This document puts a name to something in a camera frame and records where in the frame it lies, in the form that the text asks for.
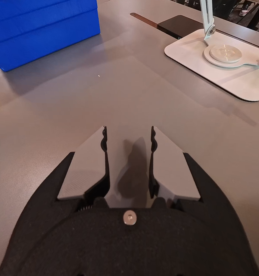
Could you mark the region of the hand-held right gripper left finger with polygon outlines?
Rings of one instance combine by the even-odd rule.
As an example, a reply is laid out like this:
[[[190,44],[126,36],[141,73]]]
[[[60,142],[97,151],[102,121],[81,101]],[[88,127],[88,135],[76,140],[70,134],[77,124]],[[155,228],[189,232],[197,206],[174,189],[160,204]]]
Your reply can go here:
[[[109,189],[107,128],[102,126],[76,149],[57,199],[92,200]]]

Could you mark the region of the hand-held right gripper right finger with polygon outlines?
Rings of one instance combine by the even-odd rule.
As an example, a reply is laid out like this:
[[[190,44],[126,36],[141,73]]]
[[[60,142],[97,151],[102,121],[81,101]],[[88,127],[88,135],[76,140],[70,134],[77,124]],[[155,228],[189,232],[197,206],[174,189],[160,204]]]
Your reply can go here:
[[[151,129],[149,194],[166,201],[198,201],[201,196],[183,150],[156,126]]]

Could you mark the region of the blue plastic bin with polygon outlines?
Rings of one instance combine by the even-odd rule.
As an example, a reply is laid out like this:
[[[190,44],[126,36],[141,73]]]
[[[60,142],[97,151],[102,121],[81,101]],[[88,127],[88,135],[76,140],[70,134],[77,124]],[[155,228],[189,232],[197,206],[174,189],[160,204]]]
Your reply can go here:
[[[96,0],[0,0],[4,72],[100,34]]]

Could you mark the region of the white and wood document stand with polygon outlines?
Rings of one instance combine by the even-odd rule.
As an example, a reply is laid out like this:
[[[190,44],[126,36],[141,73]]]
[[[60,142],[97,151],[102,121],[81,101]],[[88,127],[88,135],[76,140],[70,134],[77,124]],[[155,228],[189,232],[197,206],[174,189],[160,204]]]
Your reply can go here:
[[[200,1],[204,29],[164,49],[166,56],[248,102],[259,101],[259,48],[216,32],[212,1]]]

